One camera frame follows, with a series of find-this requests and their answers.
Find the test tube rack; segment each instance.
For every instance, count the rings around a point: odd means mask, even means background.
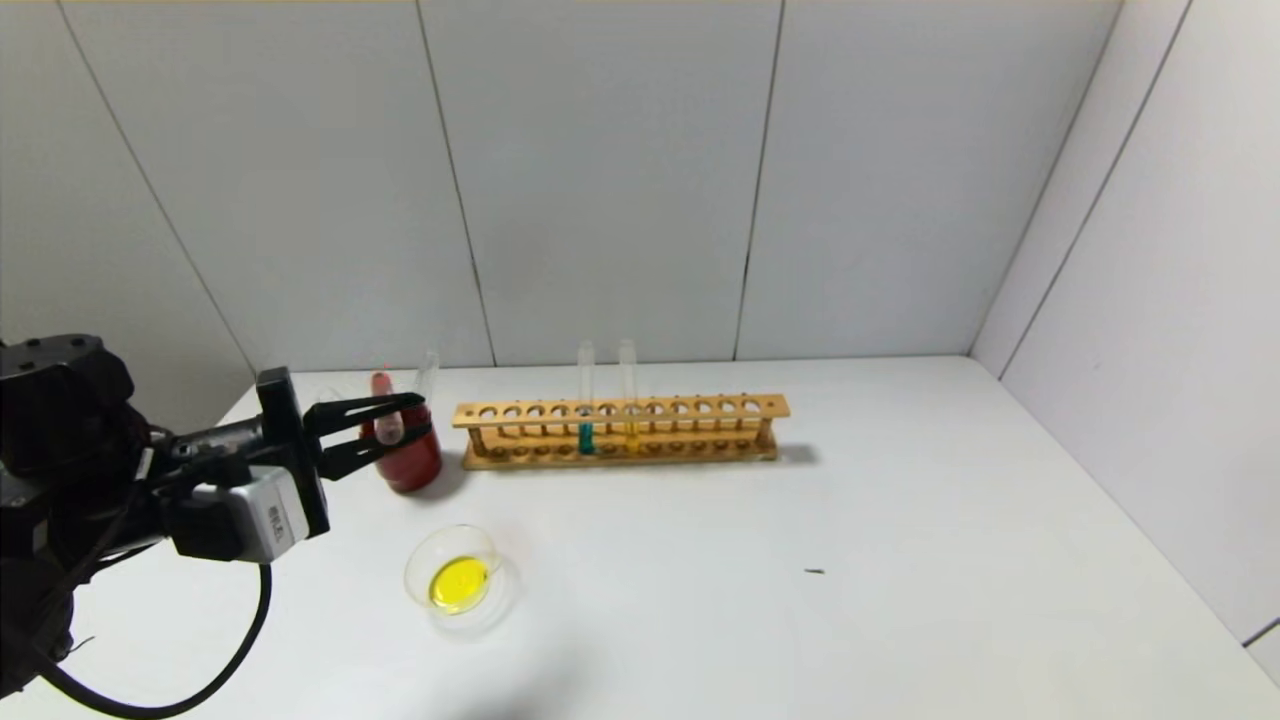
[[[589,468],[777,460],[773,420],[791,416],[781,395],[463,402],[453,427],[471,436],[467,470]],[[590,424],[595,451],[579,451]]]

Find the red bottle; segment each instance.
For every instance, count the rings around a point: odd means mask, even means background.
[[[390,378],[385,373],[374,373],[374,395],[389,395]],[[404,430],[431,424],[431,411],[426,405],[415,405],[401,410]],[[374,437],[374,423],[360,427],[360,437]],[[440,439],[433,428],[425,436],[399,450],[393,450],[375,462],[378,474],[387,480],[388,487],[399,493],[422,489],[440,474]]]

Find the glass petri dish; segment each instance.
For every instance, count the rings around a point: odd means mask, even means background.
[[[438,618],[475,612],[492,593],[502,557],[475,525],[453,525],[428,536],[404,565],[404,592]]]

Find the tabletop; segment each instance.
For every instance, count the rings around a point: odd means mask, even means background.
[[[596,369],[598,396],[616,375]],[[303,406],[366,383],[294,375]],[[1280,689],[972,360],[643,365],[639,386],[786,393],[781,459],[465,473],[458,402],[571,397],[576,370],[442,370],[440,478],[326,483],[333,529],[273,564],[256,647],[188,717],[1280,717]],[[251,391],[225,420],[255,413]],[[479,635],[442,633],[402,589],[417,542],[456,523],[494,537],[516,591]],[[77,591],[73,633],[93,639],[63,666],[127,702],[180,700],[256,597],[253,568],[165,543]],[[97,716],[44,680],[0,712]]]

